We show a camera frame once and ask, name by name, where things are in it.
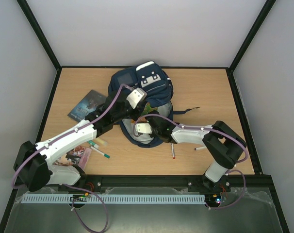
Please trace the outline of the orange Treehouse paperback book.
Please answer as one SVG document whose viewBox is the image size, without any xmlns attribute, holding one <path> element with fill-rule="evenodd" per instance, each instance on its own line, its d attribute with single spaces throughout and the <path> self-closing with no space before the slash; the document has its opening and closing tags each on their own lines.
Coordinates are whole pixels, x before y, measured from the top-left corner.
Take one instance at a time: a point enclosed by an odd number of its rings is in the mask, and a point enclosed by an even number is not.
<svg viewBox="0 0 294 233">
<path fill-rule="evenodd" d="M 146 105 L 144 106 L 141 116 L 148 115 L 153 111 L 158 111 L 158 107 L 152 107 L 151 104 L 147 102 Z"/>
</svg>

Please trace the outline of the dark blue paperback book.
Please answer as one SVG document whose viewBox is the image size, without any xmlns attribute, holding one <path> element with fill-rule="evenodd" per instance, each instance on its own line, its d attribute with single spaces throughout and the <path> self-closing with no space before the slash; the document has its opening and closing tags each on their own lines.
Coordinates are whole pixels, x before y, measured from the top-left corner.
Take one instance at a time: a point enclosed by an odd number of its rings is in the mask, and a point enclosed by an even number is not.
<svg viewBox="0 0 294 233">
<path fill-rule="evenodd" d="M 90 90 L 86 96 L 67 114 L 67 116 L 76 122 L 80 122 L 89 113 L 95 111 L 99 105 L 103 104 L 105 100 L 105 95 L 95 90 Z"/>
</svg>

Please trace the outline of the navy blue school backpack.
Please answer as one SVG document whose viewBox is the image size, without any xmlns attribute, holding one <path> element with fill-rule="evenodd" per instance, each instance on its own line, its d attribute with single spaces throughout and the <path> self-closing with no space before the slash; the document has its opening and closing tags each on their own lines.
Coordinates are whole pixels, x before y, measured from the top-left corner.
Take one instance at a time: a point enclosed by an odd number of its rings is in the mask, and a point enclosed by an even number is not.
<svg viewBox="0 0 294 233">
<path fill-rule="evenodd" d="M 108 93 L 117 91 L 122 84 L 135 89 L 141 88 L 146 93 L 145 101 L 152 107 L 158 107 L 158 113 L 173 120 L 175 115 L 183 115 L 190 109 L 174 111 L 171 99 L 174 94 L 173 84 L 167 73 L 154 61 L 147 61 L 143 64 L 119 70 L 112 75 Z M 133 134 L 134 120 L 123 119 L 118 122 L 122 133 L 134 145 L 141 148 L 153 148 L 159 146 L 163 141 L 149 134 L 141 134 L 138 137 Z"/>
</svg>

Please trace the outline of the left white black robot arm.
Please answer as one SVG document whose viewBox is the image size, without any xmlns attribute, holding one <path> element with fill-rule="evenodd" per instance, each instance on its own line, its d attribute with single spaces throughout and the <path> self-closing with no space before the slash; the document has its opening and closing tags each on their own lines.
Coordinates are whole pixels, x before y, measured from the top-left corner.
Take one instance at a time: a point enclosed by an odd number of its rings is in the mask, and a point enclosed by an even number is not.
<svg viewBox="0 0 294 233">
<path fill-rule="evenodd" d="M 95 111 L 89 113 L 74 127 L 45 141 L 32 144 L 30 141 L 20 146 L 14 163 L 14 175 L 11 185 L 14 189 L 16 180 L 31 192 L 46 185 L 76 185 L 84 172 L 77 165 L 55 165 L 61 156 L 76 146 L 93 140 L 110 131 L 113 126 L 126 118 L 137 119 L 141 114 L 146 93 L 136 89 L 129 94 L 117 92 L 113 99 L 107 99 Z"/>
</svg>

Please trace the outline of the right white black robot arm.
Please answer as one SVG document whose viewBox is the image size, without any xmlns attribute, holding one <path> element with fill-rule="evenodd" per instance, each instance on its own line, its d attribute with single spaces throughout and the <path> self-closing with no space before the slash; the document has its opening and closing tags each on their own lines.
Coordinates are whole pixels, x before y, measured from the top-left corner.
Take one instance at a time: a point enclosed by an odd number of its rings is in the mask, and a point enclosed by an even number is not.
<svg viewBox="0 0 294 233">
<path fill-rule="evenodd" d="M 187 126 L 159 114 L 148 114 L 145 118 L 152 134 L 166 143 L 192 143 L 207 148 L 214 162 L 205 171 L 201 183 L 208 191 L 215 190 L 229 170 L 248 159 L 246 142 L 222 121 L 209 126 Z"/>
</svg>

